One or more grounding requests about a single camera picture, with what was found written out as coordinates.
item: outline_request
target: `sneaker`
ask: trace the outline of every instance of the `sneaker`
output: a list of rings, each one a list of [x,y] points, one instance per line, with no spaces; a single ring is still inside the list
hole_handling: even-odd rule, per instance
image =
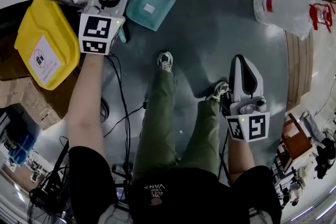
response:
[[[309,116],[309,114],[310,114],[309,111],[304,111],[303,114],[301,115],[301,117],[306,118],[306,117]]]
[[[206,100],[215,100],[217,103],[221,101],[221,97],[229,92],[229,85],[225,81],[217,83],[214,93],[206,98]]]
[[[172,72],[172,66],[173,66],[173,56],[169,51],[165,51],[160,53],[158,59],[157,65],[159,66],[160,70],[167,71],[169,73]]]

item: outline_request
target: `cardboard box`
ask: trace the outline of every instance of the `cardboard box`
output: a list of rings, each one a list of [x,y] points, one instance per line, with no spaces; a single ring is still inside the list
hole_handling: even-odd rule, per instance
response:
[[[14,48],[17,33],[0,39],[0,80],[12,80],[30,75],[19,52]]]
[[[0,80],[0,108],[20,103],[30,78]]]
[[[78,67],[53,91],[41,88],[32,77],[29,78],[20,104],[42,130],[53,126],[67,114],[79,72]]]
[[[55,110],[47,103],[43,95],[35,87],[31,78],[29,78],[20,104],[42,130],[48,129],[61,120],[61,117],[57,115]]]
[[[61,119],[68,112],[72,91],[76,85],[79,72],[80,68],[75,68],[74,71],[52,91],[40,87],[37,82],[32,79],[38,91]]]

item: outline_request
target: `black t-shirt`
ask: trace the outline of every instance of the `black t-shirt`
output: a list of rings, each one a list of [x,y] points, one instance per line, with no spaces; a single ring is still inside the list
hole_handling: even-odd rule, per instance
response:
[[[118,201],[110,168],[99,153],[86,147],[72,148],[69,161],[76,221],[98,223]],[[201,169],[172,168],[135,182],[127,202],[134,223],[250,223],[260,212],[271,219],[264,223],[281,219],[280,202],[265,166],[243,173],[231,187]]]
[[[329,138],[323,139],[322,144],[325,148],[317,146],[317,152],[319,155],[316,157],[316,162],[318,165],[330,169],[335,159],[335,145]]]

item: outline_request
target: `blue object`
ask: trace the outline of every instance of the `blue object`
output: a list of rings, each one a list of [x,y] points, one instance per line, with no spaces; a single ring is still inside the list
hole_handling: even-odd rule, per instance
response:
[[[26,132],[15,144],[16,148],[11,148],[8,151],[8,155],[14,163],[22,166],[27,159],[28,153],[35,144],[35,139],[30,133]]]
[[[175,0],[130,0],[126,15],[136,23],[157,31]]]
[[[124,32],[124,28],[121,27],[120,31],[119,31],[119,37],[121,42],[126,43],[126,36],[125,36],[125,32]]]

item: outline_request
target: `plastic bag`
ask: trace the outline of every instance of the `plastic bag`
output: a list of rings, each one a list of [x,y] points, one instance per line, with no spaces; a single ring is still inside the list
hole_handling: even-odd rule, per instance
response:
[[[258,22],[274,24],[305,40],[318,24],[332,26],[332,6],[322,0],[254,0]]]

